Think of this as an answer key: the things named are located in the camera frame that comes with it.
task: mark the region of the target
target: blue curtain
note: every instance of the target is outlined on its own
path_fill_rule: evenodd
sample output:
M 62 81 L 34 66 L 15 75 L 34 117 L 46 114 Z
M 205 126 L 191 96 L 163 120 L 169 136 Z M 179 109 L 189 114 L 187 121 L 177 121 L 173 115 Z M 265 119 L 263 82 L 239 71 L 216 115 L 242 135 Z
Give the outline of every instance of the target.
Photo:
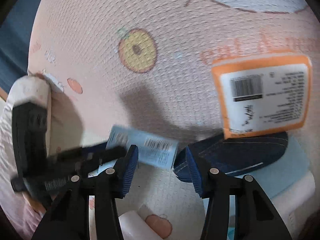
M 18 0 L 0 27 L 0 87 L 7 93 L 27 74 L 33 22 L 41 0 Z

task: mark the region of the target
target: blue gripper pad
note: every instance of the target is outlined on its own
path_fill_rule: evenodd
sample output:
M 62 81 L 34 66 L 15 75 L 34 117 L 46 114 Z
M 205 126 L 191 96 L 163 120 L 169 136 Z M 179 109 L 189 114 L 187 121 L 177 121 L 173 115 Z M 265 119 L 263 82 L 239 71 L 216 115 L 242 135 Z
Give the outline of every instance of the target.
M 201 197 L 203 194 L 202 176 L 188 146 L 186 147 L 186 160 L 193 187 L 195 188 L 196 193 Z
M 129 162 L 127 164 L 126 170 L 123 174 L 123 180 L 122 180 L 123 181 L 123 188 L 122 188 L 123 196 L 125 196 L 130 190 L 134 171 L 136 170 L 136 166 L 138 163 L 138 156 L 139 156 L 139 150 L 138 150 L 138 147 L 135 147 L 135 149 L 132 152 L 132 155 L 129 159 Z

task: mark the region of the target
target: light blue label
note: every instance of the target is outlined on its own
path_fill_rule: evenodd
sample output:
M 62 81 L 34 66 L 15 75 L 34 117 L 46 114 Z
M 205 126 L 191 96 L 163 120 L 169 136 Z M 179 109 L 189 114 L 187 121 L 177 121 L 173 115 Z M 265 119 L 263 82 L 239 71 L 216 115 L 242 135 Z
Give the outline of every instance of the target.
M 172 168 L 178 150 L 178 141 L 172 139 L 115 125 L 112 127 L 106 148 L 121 145 L 128 150 L 132 144 L 139 149 L 139 162 L 168 170 Z M 110 167 L 108 164 L 102 165 L 99 171 Z

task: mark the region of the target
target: white stitching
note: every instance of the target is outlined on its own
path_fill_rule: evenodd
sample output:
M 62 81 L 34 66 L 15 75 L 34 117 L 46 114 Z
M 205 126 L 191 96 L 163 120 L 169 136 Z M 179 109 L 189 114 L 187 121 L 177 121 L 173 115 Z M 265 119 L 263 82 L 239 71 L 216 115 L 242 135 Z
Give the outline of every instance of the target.
M 184 169 L 184 168 L 187 167 L 187 166 L 188 166 L 188 164 L 185 164 L 181 169 L 179 169 L 179 170 L 177 170 L 177 171 L 176 171 L 175 169 L 174 169 L 174 170 L 175 170 L 175 172 L 179 172 L 179 171 L 181 171 L 182 169 Z
M 223 142 L 223 143 L 272 143 L 272 142 Z M 278 145 L 282 145 L 282 146 L 286 147 L 285 145 L 283 145 L 281 143 L 272 143 L 272 144 L 278 144 Z
M 277 138 L 277 137 L 247 137 L 247 138 L 231 138 L 232 140 L 243 140 L 243 139 L 254 139 L 254 138 L 261 138 L 261 139 L 279 139 L 279 140 L 284 140 L 284 141 L 288 141 L 286 139 L 283 138 Z
M 235 172 L 239 172 L 239 171 L 245 171 L 245 170 L 247 170 L 247 169 L 251 169 L 251 168 L 255 168 L 255 167 L 257 167 L 257 166 L 260 166 L 261 164 L 263 164 L 263 163 L 258 163 L 258 164 L 255 164 L 255 165 L 252 165 L 252 166 L 249 166 L 249 167 L 240 169 L 240 170 L 236 170 L 236 171 L 230 171 L 230 172 L 227 172 L 227 173 L 225 173 L 225 174 L 231 174 L 231 173 L 235 173 Z
M 209 150 L 209 149 L 213 148 L 213 147 L 214 147 L 214 146 L 216 146 L 219 142 L 220 142 L 220 140 L 219 140 L 219 141 L 217 141 L 217 142 L 215 142 L 213 145 L 210 145 L 209 147 L 207 147 L 207 148 L 206 148 L 206 149 L 204 149 L 203 151 L 199 152 L 199 153 L 198 153 L 199 157 L 200 157 L 200 155 L 202 155 L 202 153 L 204 153 L 205 151 L 207 151 L 207 150 Z

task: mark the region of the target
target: orange label sticker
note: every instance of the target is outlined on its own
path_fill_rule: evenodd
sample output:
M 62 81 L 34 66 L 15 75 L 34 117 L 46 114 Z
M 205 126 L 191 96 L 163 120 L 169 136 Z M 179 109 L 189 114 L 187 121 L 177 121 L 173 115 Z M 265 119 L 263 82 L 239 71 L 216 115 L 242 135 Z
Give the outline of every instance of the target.
M 213 65 L 225 138 L 276 133 L 303 126 L 311 62 L 302 54 L 269 53 Z

